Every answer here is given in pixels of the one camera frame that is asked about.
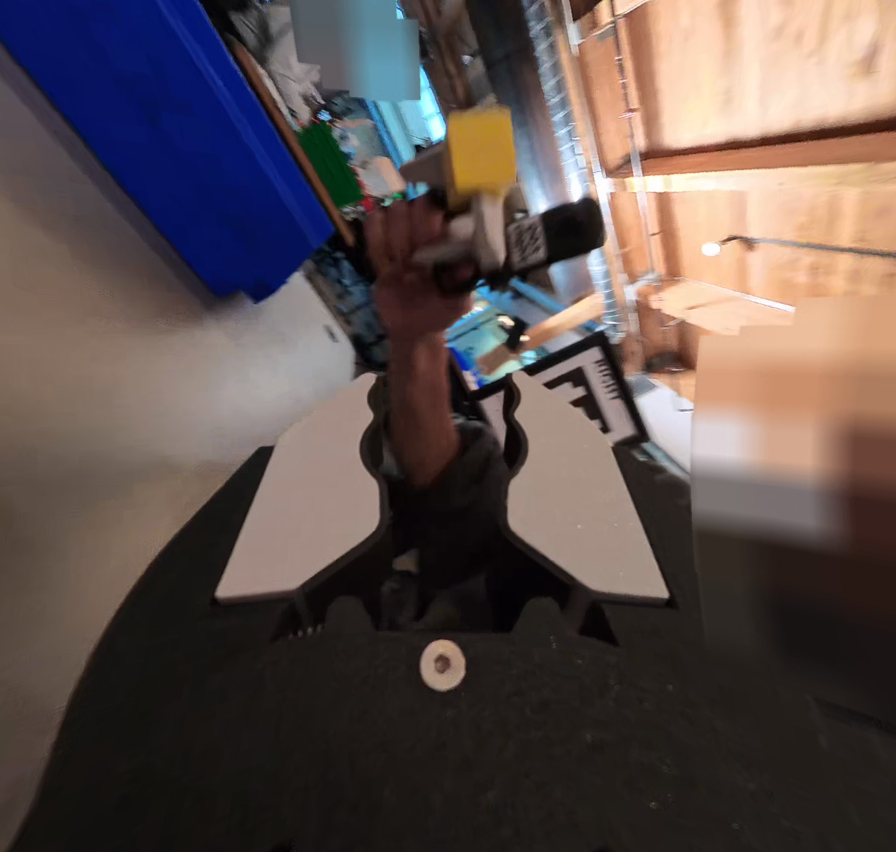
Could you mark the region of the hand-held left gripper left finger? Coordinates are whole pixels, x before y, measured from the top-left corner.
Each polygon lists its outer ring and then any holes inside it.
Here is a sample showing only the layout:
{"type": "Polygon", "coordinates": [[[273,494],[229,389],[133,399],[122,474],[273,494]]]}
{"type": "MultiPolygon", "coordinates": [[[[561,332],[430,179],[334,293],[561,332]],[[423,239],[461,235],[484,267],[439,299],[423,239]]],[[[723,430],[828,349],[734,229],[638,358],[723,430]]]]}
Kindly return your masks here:
{"type": "Polygon", "coordinates": [[[375,374],[355,379],[275,443],[218,581],[219,604],[315,589],[385,536],[377,381],[375,374]]]}

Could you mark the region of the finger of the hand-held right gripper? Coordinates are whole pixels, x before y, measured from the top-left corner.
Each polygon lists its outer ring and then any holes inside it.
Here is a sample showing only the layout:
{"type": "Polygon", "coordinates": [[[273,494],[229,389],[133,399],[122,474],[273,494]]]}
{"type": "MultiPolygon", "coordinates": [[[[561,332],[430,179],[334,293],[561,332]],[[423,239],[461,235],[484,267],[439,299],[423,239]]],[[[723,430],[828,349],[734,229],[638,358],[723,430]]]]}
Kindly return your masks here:
{"type": "Polygon", "coordinates": [[[453,269],[463,264],[480,272],[496,272],[507,256],[505,204],[511,188],[481,191],[446,214],[445,235],[415,252],[419,268],[453,269]]]}

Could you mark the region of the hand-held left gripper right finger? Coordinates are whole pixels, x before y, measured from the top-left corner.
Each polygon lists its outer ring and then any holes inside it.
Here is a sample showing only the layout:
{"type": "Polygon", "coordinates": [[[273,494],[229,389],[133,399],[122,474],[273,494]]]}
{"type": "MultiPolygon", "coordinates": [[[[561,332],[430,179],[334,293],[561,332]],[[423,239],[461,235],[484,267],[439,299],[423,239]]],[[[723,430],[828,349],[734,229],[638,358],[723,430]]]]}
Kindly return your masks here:
{"type": "Polygon", "coordinates": [[[550,571],[598,600],[671,600],[608,438],[534,377],[504,393],[507,531],[550,571]]]}

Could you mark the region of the yellow wooden block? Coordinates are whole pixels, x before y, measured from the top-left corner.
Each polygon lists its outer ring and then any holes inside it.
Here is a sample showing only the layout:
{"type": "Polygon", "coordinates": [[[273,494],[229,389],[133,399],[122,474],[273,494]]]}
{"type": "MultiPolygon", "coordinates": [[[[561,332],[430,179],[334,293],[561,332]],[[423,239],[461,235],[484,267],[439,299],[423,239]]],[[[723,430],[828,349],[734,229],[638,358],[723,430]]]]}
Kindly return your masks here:
{"type": "Polygon", "coordinates": [[[449,188],[465,201],[480,194],[503,195],[517,182],[517,160],[509,107],[455,110],[447,117],[449,188]]]}

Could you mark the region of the blue plastic bin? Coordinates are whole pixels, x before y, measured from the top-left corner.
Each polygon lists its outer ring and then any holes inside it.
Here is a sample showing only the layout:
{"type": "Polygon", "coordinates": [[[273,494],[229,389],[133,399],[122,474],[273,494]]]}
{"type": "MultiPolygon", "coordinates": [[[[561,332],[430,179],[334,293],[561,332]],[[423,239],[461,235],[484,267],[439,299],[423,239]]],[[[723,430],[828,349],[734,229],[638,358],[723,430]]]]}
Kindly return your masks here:
{"type": "Polygon", "coordinates": [[[333,236],[198,0],[1,0],[1,36],[214,295],[268,298],[333,236]]]}

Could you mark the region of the person's right hand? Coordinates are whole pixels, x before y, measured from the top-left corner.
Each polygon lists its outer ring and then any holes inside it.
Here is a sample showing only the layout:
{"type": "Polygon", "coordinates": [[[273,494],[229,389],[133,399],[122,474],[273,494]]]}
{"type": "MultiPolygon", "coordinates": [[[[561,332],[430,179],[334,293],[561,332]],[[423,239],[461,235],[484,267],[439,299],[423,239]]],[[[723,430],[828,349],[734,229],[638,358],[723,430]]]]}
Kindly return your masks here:
{"type": "Polygon", "coordinates": [[[412,260],[420,248],[446,238],[443,205],[443,196],[430,192],[375,207],[364,218],[364,246],[375,275],[373,297],[391,342],[443,340],[471,307],[470,294],[442,294],[431,270],[412,260]]]}

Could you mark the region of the printed marker board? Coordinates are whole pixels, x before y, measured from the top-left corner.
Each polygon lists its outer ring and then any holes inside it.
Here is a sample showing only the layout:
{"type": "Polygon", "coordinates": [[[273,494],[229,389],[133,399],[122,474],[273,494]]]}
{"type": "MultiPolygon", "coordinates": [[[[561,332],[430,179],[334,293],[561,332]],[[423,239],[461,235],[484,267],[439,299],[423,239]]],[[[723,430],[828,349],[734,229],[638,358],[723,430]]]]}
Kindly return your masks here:
{"type": "Polygon", "coordinates": [[[481,408],[487,400],[502,398],[508,380],[516,373],[530,376],[582,412],[611,445],[649,442],[644,420],[605,331],[589,333],[554,353],[538,356],[530,365],[513,367],[483,386],[469,389],[469,400],[481,408]]]}

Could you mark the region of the green box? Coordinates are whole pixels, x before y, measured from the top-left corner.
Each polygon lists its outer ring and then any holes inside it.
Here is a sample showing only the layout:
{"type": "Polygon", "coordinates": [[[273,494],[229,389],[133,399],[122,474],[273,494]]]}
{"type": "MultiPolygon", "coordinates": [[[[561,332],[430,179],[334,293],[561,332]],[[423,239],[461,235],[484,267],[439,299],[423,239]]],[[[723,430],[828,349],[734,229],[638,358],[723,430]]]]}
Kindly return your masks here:
{"type": "Polygon", "coordinates": [[[297,133],[297,141],[337,208],[354,207],[364,201],[357,174],[328,123],[312,121],[297,133]]]}

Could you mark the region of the silver ventilation duct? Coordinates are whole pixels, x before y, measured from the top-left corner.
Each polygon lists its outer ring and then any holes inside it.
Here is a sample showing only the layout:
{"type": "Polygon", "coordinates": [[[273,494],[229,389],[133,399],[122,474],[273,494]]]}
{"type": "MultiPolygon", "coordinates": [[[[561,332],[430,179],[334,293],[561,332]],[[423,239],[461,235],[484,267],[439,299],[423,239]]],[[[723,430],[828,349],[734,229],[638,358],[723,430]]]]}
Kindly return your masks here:
{"type": "Polygon", "coordinates": [[[464,0],[498,103],[509,107],[527,204],[543,211],[590,193],[590,175],[546,0],[464,0]]]}

